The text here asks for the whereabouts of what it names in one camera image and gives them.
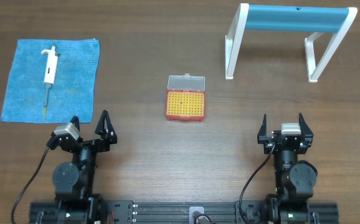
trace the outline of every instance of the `blue towel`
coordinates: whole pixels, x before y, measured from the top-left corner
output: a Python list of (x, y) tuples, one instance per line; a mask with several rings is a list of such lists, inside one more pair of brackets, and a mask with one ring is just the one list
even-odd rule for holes
[(45, 123), (66, 123), (74, 115), (90, 123), (100, 56), (99, 40), (18, 40), (8, 78), (1, 121), (43, 123), (44, 49), (59, 53), (55, 83), (50, 89)]

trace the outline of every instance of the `white leg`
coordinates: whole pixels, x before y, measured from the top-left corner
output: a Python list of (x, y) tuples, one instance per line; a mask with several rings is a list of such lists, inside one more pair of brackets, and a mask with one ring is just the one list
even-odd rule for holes
[(322, 33), (315, 32), (311, 36), (305, 39), (305, 49), (306, 49), (306, 63), (308, 68), (308, 77), (310, 83), (315, 83), (318, 81), (321, 73), (323, 72), (325, 66), (327, 66), (329, 60), (331, 59), (332, 55), (335, 53), (335, 50), (338, 48), (339, 44), (343, 40), (343, 37), (348, 32), (351, 24), (353, 23), (354, 18), (357, 14), (357, 8), (350, 7), (349, 14), (346, 17), (345, 21), (343, 22), (339, 31), (333, 34), (327, 49), (325, 50), (323, 57), (321, 58), (320, 62), (316, 67), (315, 62), (315, 53), (313, 48), (313, 42), (317, 39)]
[(249, 4), (240, 4), (225, 37), (225, 79), (227, 80), (234, 77), (235, 64), (247, 23), (248, 10)]

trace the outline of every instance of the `wooden tabletop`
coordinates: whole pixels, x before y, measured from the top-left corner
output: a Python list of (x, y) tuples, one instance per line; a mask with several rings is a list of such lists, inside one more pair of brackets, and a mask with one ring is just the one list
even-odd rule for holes
[[(308, 83), (297, 32), (247, 31), (234, 80), (225, 80), (224, 36), (239, 1), (3, 1), (0, 0), (0, 116), (17, 39), (100, 40), (91, 124), (108, 110), (118, 144), (98, 155), (94, 192), (108, 200), (234, 202), (265, 159), (256, 134), (297, 123), (302, 112), (315, 137), (300, 159), (319, 170), (314, 201), (336, 201), (341, 223), (360, 223), (360, 1), (249, 1), (250, 4), (357, 7), (351, 29), (318, 83)], [(322, 55), (329, 35), (315, 42)], [(205, 76), (203, 122), (166, 121), (169, 75)], [(0, 223), (35, 171), (57, 124), (0, 122)], [(16, 212), (51, 201), (54, 168), (71, 155), (50, 151)], [(273, 160), (244, 199), (274, 193)]]

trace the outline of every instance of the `black cable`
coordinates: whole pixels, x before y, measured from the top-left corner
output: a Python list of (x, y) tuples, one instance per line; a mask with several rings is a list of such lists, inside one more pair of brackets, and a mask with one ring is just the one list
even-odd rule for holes
[(240, 203), (239, 203), (239, 213), (240, 213), (240, 216), (242, 218), (242, 220), (246, 223), (246, 224), (250, 224), (248, 222), (248, 220), (245, 218), (245, 213), (242, 212), (242, 197), (244, 196), (244, 193), (245, 193), (245, 190), (247, 189), (250, 181), (253, 179), (253, 177), (255, 177), (255, 175), (257, 174), (257, 172), (259, 172), (259, 170), (264, 166), (266, 165), (267, 161), (270, 159), (270, 157), (272, 156), (273, 152), (274, 152), (274, 148), (275, 148), (275, 144), (273, 145), (272, 147), (272, 150), (270, 151), (269, 155), (267, 156), (266, 160), (264, 160), (264, 162), (262, 163), (262, 165), (260, 165), (256, 170), (255, 172), (253, 172), (253, 174), (249, 177), (247, 183), (245, 184), (244, 188), (242, 189), (241, 191), (241, 195), (240, 195)]
[(12, 224), (16, 224), (16, 222), (14, 221), (14, 213), (16, 212), (16, 208), (17, 208), (17, 205), (21, 199), (21, 197), (24, 195), (26, 189), (29, 187), (29, 185), (31, 184), (31, 182), (33, 181), (33, 179), (35, 179), (35, 176), (37, 175), (37, 173), (39, 172), (40, 168), (42, 167), (42, 164), (43, 164), (43, 161), (44, 161), (44, 158), (45, 156), (47, 155), (48, 151), (49, 151), (49, 147), (47, 147), (43, 153), (43, 156), (42, 156), (42, 159), (40, 160), (39, 162), (39, 165), (37, 166), (37, 169), (35, 171), (35, 173), (33, 174), (33, 176), (31, 177), (31, 179), (28, 181), (28, 183), (25, 185), (24, 189), (22, 190), (22, 192), (19, 194), (14, 206), (12, 207), (12, 210), (11, 210), (11, 223)]

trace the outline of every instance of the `open lid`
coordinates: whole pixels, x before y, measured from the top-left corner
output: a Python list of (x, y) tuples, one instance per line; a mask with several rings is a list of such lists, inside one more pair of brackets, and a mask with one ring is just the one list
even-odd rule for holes
[(168, 90), (205, 91), (205, 77), (185, 75), (170, 75)]

